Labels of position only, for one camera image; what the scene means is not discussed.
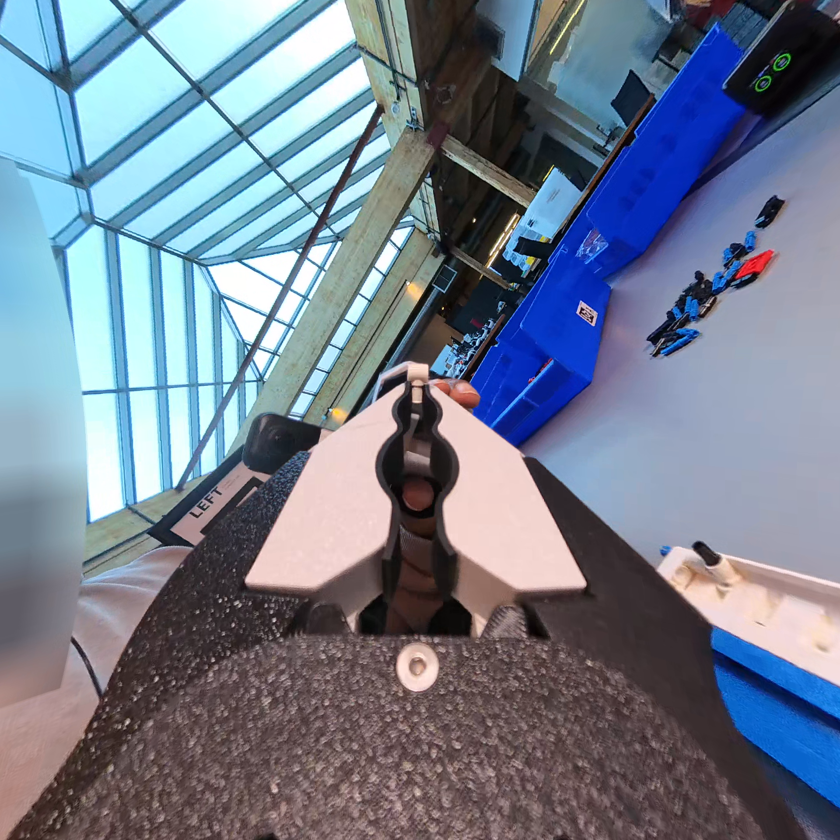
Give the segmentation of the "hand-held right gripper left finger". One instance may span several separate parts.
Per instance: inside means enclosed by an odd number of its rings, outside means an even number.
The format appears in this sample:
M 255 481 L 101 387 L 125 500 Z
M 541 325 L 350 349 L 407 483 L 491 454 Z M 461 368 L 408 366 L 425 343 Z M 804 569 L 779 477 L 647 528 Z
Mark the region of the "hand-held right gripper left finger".
M 332 604 L 350 621 L 383 594 L 412 414 L 405 382 L 314 446 L 245 576 L 247 591 Z

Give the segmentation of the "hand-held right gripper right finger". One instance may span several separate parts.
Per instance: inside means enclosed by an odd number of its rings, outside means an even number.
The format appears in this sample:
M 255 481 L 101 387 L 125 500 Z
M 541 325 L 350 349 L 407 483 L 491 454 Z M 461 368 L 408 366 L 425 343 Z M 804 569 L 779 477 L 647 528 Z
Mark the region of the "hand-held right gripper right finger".
M 439 522 L 455 552 L 454 598 L 477 622 L 499 606 L 582 592 L 586 581 L 522 454 L 437 387 L 437 434 L 458 474 Z

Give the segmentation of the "blue and white lego panel assembly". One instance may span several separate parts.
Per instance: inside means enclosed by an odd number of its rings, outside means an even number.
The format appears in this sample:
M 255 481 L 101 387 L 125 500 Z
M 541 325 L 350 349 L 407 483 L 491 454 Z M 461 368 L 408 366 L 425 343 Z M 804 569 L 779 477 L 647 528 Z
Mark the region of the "blue and white lego panel assembly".
M 717 684 L 736 729 L 838 806 L 838 584 L 705 543 L 660 553 L 659 574 L 712 627 Z

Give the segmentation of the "pile of blue black lego pins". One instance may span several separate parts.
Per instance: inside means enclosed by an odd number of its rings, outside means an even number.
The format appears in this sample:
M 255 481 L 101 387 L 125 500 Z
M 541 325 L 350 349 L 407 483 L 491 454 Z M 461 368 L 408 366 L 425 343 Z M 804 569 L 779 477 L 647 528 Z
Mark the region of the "pile of blue black lego pins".
M 721 252 L 721 267 L 713 275 L 700 270 L 667 310 L 665 320 L 646 338 L 650 357 L 668 358 L 701 337 L 699 325 L 718 307 L 729 292 L 757 282 L 775 260 L 772 248 L 759 250 L 759 233 L 775 222 L 786 200 L 772 195 L 762 206 L 751 228 L 740 241 L 730 243 Z

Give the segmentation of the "person's left hand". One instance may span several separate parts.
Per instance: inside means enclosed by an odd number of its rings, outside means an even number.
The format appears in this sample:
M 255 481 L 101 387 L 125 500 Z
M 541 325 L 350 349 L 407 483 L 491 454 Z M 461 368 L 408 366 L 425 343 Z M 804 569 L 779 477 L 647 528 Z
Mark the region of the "person's left hand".
M 467 411 L 473 412 L 480 404 L 480 395 L 476 388 L 467 381 L 457 379 L 437 379 L 430 382 L 430 386 L 449 396 Z

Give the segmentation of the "black framed white sign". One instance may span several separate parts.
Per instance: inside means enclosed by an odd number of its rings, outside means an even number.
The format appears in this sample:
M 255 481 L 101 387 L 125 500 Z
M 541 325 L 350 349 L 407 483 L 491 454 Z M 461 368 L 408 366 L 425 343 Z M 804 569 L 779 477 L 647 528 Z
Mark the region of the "black framed white sign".
M 262 487 L 269 474 L 256 472 L 242 460 L 240 447 L 181 499 L 147 534 L 164 546 L 194 548 L 210 531 Z

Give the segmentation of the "blue plastic parts bin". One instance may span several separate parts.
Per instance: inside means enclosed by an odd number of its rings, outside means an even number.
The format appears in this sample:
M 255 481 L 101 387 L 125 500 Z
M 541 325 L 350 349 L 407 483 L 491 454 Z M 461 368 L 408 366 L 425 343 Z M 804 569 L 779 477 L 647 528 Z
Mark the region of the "blue plastic parts bin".
M 742 56 L 714 24 L 596 187 L 549 266 L 558 257 L 576 258 L 592 228 L 609 243 L 588 264 L 600 278 L 645 252 L 745 113 L 721 90 Z
M 476 417 L 520 446 L 589 384 L 611 288 L 579 260 L 558 257 L 479 364 Z

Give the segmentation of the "stack of white storage boxes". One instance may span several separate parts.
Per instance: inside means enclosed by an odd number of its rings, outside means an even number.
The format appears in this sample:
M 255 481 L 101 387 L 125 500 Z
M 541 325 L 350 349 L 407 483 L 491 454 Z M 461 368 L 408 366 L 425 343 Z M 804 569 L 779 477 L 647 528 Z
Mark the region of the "stack of white storage boxes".
M 519 253 L 516 250 L 519 242 L 527 239 L 537 243 L 551 243 L 581 195 L 581 189 L 561 171 L 552 168 L 526 213 L 513 229 L 503 251 L 504 258 L 519 268 L 524 276 L 527 275 L 537 258 Z

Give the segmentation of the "person's torso beige hoodie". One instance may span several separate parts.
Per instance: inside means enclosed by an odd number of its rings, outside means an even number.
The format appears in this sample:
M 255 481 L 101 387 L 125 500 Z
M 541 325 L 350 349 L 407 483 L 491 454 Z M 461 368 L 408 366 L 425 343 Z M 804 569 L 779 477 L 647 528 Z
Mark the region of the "person's torso beige hoodie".
M 189 552 L 154 549 L 80 584 L 60 687 L 1 710 L 1 838 L 81 739 L 133 631 Z

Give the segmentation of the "black device with green display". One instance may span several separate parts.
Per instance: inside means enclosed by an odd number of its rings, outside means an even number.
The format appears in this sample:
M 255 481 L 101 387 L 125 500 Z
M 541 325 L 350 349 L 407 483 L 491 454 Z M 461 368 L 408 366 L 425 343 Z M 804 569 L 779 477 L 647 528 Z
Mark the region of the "black device with green display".
M 783 2 L 721 90 L 751 113 L 768 117 L 803 90 L 838 40 L 838 21 L 813 2 Z

